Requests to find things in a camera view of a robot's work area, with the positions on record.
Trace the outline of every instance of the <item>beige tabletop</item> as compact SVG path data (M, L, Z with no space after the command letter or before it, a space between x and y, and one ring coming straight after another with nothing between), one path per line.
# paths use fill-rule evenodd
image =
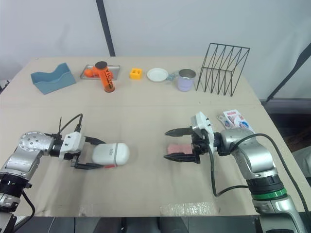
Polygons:
M114 84L106 93L100 81L80 80L86 64L104 60L121 66ZM192 68L197 73L203 57L61 57L33 59L19 72L0 95L0 164L14 151L18 138L28 131L56 132L63 122L83 113L82 133L107 143L124 142L131 152L128 164L117 168L79 170L70 161L42 157L26 190L36 207L36 216L189 216L256 214L247 189L236 189L219 198L212 195L210 164L207 155L201 164L176 163L163 158L169 143L190 143L190 138L164 135L170 129L187 127L190 117L202 111L213 123L214 131L223 130L217 120L222 111L238 109L258 133L270 135L311 208L311 188L286 147L268 114L246 79L241 77L233 97L204 93L202 89L180 92L174 83L153 83L146 71L162 67L168 72ZM51 72L66 62L77 83L43 95L32 84L30 74ZM144 71L141 80L131 80L131 68ZM64 130L72 132L70 125ZM303 207L269 141L259 138L272 153L279 175L296 207ZM90 162L92 147L81 157ZM246 184L232 156L215 156L216 186ZM29 215L22 199L16 214Z

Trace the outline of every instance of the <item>purple mug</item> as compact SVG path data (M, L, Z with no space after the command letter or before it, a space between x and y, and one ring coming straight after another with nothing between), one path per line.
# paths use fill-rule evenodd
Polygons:
M177 87L180 91L190 91L193 85L195 72L192 69L181 69L178 72Z

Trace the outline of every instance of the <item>white wall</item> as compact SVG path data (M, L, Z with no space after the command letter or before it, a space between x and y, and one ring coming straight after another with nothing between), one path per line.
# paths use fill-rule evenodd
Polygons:
M203 56L210 42L250 47L244 75L260 99L286 77L311 41L309 0L104 4L117 56ZM13 77L31 57L65 55L109 55L95 0L0 1L0 79ZM292 78L301 80L302 88L309 67ZM311 92L292 85L295 97L311 98Z
M210 42L250 47L244 75L260 99L311 41L309 0L104 2L117 55L203 56Z
M0 80L47 56L109 56L94 0L0 1Z

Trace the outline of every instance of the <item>green ring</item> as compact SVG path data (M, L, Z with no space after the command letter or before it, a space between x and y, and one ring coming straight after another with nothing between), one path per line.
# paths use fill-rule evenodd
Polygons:
M286 195L286 189L282 188L281 190L278 190L276 192L272 193L265 193L265 194L258 194L258 195L252 195L253 199L255 200L262 200L262 199L274 199L279 198Z

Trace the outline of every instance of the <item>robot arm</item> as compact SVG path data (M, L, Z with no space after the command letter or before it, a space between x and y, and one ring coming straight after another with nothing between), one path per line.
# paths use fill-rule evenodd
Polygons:
M306 233L292 198L287 195L277 174L270 152L254 137L234 147L241 139L252 134L248 129L230 129L214 133L209 119L199 112L191 118L190 128L166 132L168 136L191 135L192 158L182 154L164 157L177 162L200 163L200 154L208 152L213 156L214 150L217 150L220 156L232 154L246 179L254 208L260 214L257 224L261 230L267 232L286 229L288 232Z
M82 136L79 133L80 128L81 123L77 125L76 131L67 134L64 140L60 133L28 132L20 137L16 150L0 169L0 233L14 231L16 217L12 212L17 209L24 188L32 186L29 181L42 156L71 160L71 166L80 169L102 167L94 163L79 163L85 142L93 145L105 143L97 138Z

